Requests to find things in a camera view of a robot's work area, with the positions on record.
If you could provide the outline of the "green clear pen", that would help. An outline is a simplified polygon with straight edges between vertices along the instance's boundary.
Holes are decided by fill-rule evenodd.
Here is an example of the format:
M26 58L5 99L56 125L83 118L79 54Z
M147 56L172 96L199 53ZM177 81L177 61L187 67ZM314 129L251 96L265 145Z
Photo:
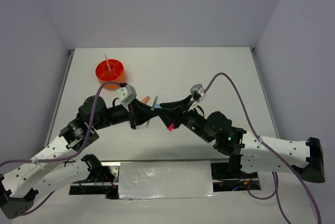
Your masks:
M154 101L153 101L152 106L151 106L151 111L154 111L154 109L156 107L156 104L157 104L157 101L158 101L158 95L156 95L155 98L154 98ZM147 121L146 128L149 127L149 124L150 124L150 120Z

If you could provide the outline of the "orange slim pen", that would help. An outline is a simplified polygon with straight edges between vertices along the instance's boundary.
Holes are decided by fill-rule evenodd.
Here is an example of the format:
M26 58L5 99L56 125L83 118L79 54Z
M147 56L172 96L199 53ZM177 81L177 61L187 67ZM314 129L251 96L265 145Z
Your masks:
M107 57L106 54L104 54L104 57L105 57L105 61L106 61L107 67L108 67L108 71L110 72L110 71L111 71L111 68L110 68L110 65L109 65L108 57Z

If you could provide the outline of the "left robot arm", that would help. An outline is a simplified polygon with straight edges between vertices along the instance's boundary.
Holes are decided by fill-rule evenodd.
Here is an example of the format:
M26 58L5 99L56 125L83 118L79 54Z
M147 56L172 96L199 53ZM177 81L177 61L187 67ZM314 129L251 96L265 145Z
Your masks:
M114 174L95 155L79 154L98 140L98 130L126 121L136 127L155 116L149 106L137 99L126 109L122 105L108 108L100 96L87 98L76 118L50 144L30 160L20 160L18 168L1 175L1 211L7 219L15 219L32 213L35 202L65 185L103 179L112 182Z

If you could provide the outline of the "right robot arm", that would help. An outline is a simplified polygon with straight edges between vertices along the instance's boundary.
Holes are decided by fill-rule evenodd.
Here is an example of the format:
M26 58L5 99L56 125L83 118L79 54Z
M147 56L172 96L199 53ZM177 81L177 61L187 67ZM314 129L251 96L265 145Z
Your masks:
M219 153L228 156L228 173L232 177L254 172L295 171L311 183L325 182L323 150L320 140L283 140L256 136L243 128L234 127L232 121L219 111L204 117L195 111L196 103L188 97L155 106L156 112L168 130L185 126Z

